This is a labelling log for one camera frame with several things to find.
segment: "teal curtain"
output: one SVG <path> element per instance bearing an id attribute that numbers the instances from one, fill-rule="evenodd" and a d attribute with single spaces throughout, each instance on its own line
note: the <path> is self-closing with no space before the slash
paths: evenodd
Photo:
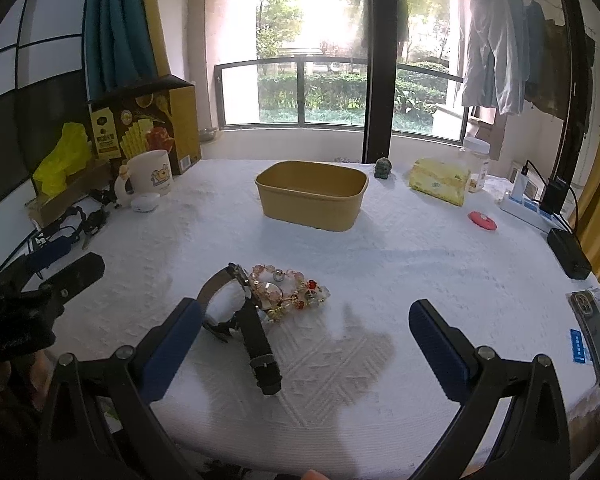
<path id="1" fill-rule="evenodd" d="M 157 78 L 143 0 L 87 0 L 84 20 L 90 99 Z"/>

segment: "textured tablecloth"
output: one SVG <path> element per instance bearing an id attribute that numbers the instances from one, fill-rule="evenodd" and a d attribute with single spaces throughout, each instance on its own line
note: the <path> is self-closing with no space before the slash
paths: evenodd
<path id="1" fill-rule="evenodd" d="M 184 449 L 260 470 L 408 476 L 458 410 L 411 336 L 407 314 L 420 298 L 503 358 L 551 356 L 570 417 L 600 405 L 594 369 L 573 362 L 577 322 L 566 299 L 597 280 L 569 280 L 542 233 L 491 195 L 469 195 L 459 208 L 409 189 L 398 174 L 376 180 L 372 166 L 352 164 L 369 174 L 369 186 L 353 228 L 333 233 L 263 215 L 253 179 L 270 164 L 203 160 L 156 211 L 113 213 L 90 245 L 106 273 L 67 304 L 53 353 L 109 356 L 138 343 L 229 261 L 273 264 L 303 272 L 332 297 L 270 331 L 283 375 L 273 397 L 256 386 L 240 343 L 200 333 L 152 404 Z M 493 218 L 497 231 L 473 224 L 472 210 Z M 227 285 L 209 312 L 235 310 L 240 296 Z M 486 457 L 505 411 L 501 402 L 474 462 Z"/>

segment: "white mug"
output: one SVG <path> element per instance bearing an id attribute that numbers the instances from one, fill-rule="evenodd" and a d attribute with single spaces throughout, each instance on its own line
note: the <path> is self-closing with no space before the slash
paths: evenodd
<path id="1" fill-rule="evenodd" d="M 126 192 L 128 178 L 134 187 L 133 193 Z M 133 197 L 140 193 L 168 193 L 172 183 L 169 154 L 166 150 L 153 150 L 140 153 L 129 160 L 126 166 L 120 166 L 120 176 L 116 179 L 114 189 L 118 203 L 128 206 Z"/>

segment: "yellow plastic bag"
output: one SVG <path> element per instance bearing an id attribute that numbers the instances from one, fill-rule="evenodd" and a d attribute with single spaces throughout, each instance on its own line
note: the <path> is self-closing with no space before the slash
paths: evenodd
<path id="1" fill-rule="evenodd" d="M 33 179 L 42 184 L 42 192 L 52 198 L 66 189 L 66 178 L 87 166 L 91 151 L 87 133 L 80 123 L 65 123 L 62 136 L 33 173 Z"/>

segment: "black leather watch strap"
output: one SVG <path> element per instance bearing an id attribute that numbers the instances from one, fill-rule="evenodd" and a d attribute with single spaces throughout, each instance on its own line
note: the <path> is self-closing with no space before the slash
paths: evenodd
<path id="1" fill-rule="evenodd" d="M 251 358 L 249 362 L 258 387 L 264 395 L 273 395 L 280 391 L 282 376 L 273 357 L 271 346 L 264 333 L 256 306 L 250 299 L 235 313 L 238 328 L 244 338 L 244 347 Z"/>
<path id="2" fill-rule="evenodd" d="M 198 294 L 198 303 L 204 312 L 218 290 L 231 280 L 244 280 L 244 276 L 242 279 L 238 276 L 241 272 L 240 267 L 229 264 L 207 280 Z M 230 338 L 229 327 L 239 330 L 244 339 L 244 347 L 251 359 L 251 370 L 258 381 L 258 387 L 264 395 L 273 395 L 280 391 L 282 380 L 280 368 L 273 357 L 271 346 L 260 322 L 258 307 L 255 303 L 256 297 L 253 294 L 247 293 L 247 295 L 249 297 L 245 297 L 242 308 L 234 313 L 229 322 L 213 325 L 207 319 L 203 326 L 223 341 Z"/>
<path id="3" fill-rule="evenodd" d="M 216 272 L 211 278 L 206 280 L 206 283 L 200 289 L 200 293 L 198 294 L 198 303 L 202 307 L 203 312 L 206 312 L 206 309 L 209 306 L 209 301 L 211 301 L 211 298 L 214 296 L 214 294 L 231 280 L 235 279 L 235 276 L 231 275 L 229 269 L 229 267 L 225 267 L 224 269 L 218 270 L 218 272 Z"/>

